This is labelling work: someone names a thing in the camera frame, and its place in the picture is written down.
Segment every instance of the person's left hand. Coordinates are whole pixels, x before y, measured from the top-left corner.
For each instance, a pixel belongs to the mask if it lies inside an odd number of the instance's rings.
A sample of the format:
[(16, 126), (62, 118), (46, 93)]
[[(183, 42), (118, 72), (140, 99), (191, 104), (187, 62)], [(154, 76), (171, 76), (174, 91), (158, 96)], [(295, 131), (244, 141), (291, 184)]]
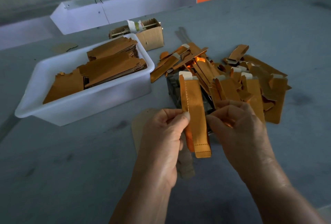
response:
[(176, 184), (176, 163), (183, 143), (180, 140), (190, 121), (188, 112), (181, 109), (162, 109), (144, 126), (133, 178), (143, 177), (154, 184)]

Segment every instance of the hand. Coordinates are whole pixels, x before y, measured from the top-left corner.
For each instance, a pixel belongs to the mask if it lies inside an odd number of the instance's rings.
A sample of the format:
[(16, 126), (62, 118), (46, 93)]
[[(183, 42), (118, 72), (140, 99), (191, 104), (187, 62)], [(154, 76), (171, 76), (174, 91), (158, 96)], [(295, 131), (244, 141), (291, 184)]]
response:
[(133, 177), (147, 177), (154, 184), (176, 184), (178, 152), (183, 148), (180, 140), (190, 121), (188, 112), (181, 109), (162, 109), (144, 126)]
[[(287, 178), (282, 178), (278, 172), (279, 165), (267, 129), (251, 106), (244, 102), (222, 101), (218, 107), (220, 109), (206, 119), (241, 179), (246, 184), (256, 184), (259, 176), (263, 176), (277, 183), (279, 179), (281, 183), (288, 183)], [(226, 126), (222, 120), (234, 121), (233, 128)]]

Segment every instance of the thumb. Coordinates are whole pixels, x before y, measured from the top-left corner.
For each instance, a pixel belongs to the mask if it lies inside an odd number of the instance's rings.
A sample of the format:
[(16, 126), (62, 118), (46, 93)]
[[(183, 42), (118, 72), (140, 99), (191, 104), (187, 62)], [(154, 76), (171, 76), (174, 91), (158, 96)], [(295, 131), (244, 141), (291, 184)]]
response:
[(221, 144), (224, 141), (224, 136), (229, 135), (233, 131), (232, 128), (226, 126), (219, 118), (213, 115), (206, 115), (206, 120)]
[(182, 133), (184, 128), (187, 127), (188, 123), (190, 122), (191, 116), (189, 112), (184, 112), (182, 114), (178, 114), (169, 126), (175, 127), (178, 132)]

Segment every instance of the brown cardboard box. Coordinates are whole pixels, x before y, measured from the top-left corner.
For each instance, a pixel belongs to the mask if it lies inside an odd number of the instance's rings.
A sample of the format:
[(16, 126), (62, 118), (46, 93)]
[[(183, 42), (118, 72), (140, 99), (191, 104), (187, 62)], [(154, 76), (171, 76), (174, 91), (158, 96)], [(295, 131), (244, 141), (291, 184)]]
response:
[[(162, 32), (162, 27), (161, 24), (156, 20), (156, 19), (149, 19), (142, 21), (144, 26), (148, 26), (151, 24), (156, 24), (152, 25), (150, 27), (147, 27), (145, 31), (142, 31), (140, 33), (137, 33), (137, 37), (143, 47), (145, 48), (146, 51), (163, 47), (164, 46), (164, 40), (163, 40), (163, 32)], [(109, 33), (109, 38), (116, 38), (118, 36), (123, 36), (124, 34), (130, 33), (129, 27), (127, 25), (116, 28)]]

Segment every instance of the work table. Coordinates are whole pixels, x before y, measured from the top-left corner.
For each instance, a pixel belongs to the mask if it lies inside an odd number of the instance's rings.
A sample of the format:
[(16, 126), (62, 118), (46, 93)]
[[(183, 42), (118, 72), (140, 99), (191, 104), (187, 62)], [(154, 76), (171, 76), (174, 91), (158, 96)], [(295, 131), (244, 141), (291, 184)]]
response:
[[(267, 123), (275, 155), (316, 207), (331, 203), (331, 0), (213, 0), (147, 16), (161, 21), (163, 51), (193, 41), (214, 61), (238, 44), (288, 74), (281, 123)], [(14, 111), (36, 63), (51, 48), (107, 40), (106, 25), (0, 52), (0, 219), (3, 223), (107, 223), (136, 159), (130, 124), (147, 108), (173, 108), (164, 76), (152, 92), (58, 127)], [(249, 191), (211, 137), (212, 157), (194, 159), (196, 176), (178, 179), (168, 223), (260, 223)]]

